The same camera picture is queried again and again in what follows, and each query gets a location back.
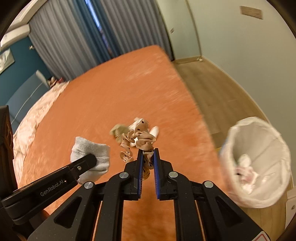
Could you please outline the white cabinet door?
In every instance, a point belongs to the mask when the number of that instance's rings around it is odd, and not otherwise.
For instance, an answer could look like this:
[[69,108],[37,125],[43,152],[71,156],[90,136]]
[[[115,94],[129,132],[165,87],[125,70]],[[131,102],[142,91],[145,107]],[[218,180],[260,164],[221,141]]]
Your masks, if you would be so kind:
[[286,202],[286,218],[285,218],[285,228],[290,224],[294,215],[296,207],[296,188],[289,190],[287,192],[287,202]]

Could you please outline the white glove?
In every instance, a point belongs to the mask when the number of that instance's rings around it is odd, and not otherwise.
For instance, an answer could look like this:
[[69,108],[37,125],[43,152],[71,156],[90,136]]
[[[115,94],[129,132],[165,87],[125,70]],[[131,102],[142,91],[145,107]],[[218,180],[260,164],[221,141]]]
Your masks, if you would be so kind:
[[129,126],[129,130],[135,133],[134,143],[130,143],[131,147],[137,147],[143,151],[153,150],[153,143],[159,134],[159,127],[149,127],[149,122],[144,118],[135,118],[134,123]]

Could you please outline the grey blue curtains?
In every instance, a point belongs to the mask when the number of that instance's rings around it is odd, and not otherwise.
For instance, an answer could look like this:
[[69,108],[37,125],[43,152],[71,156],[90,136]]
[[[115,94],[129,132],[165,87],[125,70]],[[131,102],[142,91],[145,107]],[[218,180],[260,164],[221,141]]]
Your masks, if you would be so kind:
[[174,59],[156,1],[46,1],[29,26],[30,40],[49,71],[66,80],[152,45]]

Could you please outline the beige dotted scrunchie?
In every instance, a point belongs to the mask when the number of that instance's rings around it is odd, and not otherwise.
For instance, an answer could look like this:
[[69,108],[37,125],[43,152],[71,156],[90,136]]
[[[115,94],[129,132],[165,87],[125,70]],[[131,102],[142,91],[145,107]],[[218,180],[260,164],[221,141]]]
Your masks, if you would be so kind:
[[136,121],[134,128],[128,131],[128,133],[123,133],[122,141],[120,146],[124,148],[124,151],[120,152],[120,158],[124,162],[134,161],[133,153],[130,148],[130,144],[135,144],[138,150],[143,151],[143,171],[142,178],[147,180],[150,176],[150,170],[154,168],[152,156],[154,154],[154,142],[156,137],[149,132],[149,123],[147,120],[140,118]]

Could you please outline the white tissue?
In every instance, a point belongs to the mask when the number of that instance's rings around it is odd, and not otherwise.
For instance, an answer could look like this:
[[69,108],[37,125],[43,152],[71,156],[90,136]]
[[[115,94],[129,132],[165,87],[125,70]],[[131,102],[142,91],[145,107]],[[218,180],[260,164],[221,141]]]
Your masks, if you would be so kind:
[[255,188],[255,182],[258,178],[258,174],[251,166],[251,159],[248,154],[243,154],[239,157],[235,173],[239,178],[239,184],[242,190],[247,194],[251,194]]

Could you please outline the orange bed blanket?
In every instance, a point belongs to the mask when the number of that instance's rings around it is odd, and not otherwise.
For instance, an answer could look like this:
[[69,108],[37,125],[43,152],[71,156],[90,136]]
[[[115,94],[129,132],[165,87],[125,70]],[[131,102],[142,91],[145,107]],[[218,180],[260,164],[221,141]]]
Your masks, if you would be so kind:
[[107,61],[72,80],[40,122],[23,164],[25,186],[70,162],[76,137],[110,147],[106,182],[124,170],[117,124],[143,118],[157,126],[160,158],[189,180],[225,189],[221,165],[200,110],[168,56],[145,47]]

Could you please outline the gold framed standing mirror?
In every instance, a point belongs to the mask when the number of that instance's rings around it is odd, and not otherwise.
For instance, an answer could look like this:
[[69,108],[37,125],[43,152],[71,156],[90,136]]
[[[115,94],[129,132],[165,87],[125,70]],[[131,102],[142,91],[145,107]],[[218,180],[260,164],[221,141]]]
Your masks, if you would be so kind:
[[159,10],[177,63],[203,61],[195,19],[188,1],[160,0]]

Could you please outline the silver wall art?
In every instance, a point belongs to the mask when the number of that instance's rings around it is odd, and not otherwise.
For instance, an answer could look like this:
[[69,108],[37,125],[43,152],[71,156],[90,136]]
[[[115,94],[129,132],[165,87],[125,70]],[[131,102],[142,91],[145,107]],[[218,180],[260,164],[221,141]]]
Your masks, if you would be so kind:
[[3,73],[8,67],[15,63],[11,49],[7,49],[0,55],[0,73]]

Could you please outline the olive beige sock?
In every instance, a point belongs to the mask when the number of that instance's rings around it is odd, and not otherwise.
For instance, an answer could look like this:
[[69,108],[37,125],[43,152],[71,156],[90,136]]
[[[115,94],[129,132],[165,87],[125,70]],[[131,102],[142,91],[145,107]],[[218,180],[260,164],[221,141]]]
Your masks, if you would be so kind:
[[109,132],[111,136],[113,136],[117,143],[122,142],[122,135],[127,134],[129,132],[129,127],[123,124],[116,124]]

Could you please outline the pink floral pillow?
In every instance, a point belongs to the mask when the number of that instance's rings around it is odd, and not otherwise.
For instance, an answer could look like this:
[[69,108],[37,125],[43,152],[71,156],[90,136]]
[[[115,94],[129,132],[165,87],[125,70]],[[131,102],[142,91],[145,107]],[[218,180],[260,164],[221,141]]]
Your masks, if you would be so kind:
[[28,111],[13,135],[13,166],[16,182],[20,184],[23,175],[23,163],[32,145],[37,128],[46,116],[53,103],[65,90],[68,81],[56,84],[47,91]]

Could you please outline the blue padded headboard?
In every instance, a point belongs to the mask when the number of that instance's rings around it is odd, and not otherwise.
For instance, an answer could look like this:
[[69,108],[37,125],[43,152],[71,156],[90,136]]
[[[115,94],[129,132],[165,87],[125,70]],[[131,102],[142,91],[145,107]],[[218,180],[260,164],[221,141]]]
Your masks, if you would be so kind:
[[11,126],[16,132],[31,107],[49,90],[46,78],[37,70],[12,95],[9,106]]

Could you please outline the wall socket plate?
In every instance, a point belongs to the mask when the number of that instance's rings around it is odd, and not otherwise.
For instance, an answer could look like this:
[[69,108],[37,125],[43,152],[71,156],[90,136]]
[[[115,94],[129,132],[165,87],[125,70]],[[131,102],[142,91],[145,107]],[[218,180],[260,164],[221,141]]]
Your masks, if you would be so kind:
[[251,16],[253,18],[257,18],[263,20],[262,10],[248,7],[248,6],[240,6],[240,12],[242,15]]

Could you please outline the white lined trash bin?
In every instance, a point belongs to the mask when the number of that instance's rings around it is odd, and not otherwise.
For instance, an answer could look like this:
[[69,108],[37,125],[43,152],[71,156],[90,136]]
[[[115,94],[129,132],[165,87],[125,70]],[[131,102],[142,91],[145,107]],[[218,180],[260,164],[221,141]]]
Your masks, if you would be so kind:
[[[237,161],[248,154],[258,174],[251,194],[245,193],[235,173]],[[249,117],[230,128],[219,159],[225,172],[229,197],[239,206],[265,208],[284,194],[291,176],[290,150],[281,134],[268,122]]]

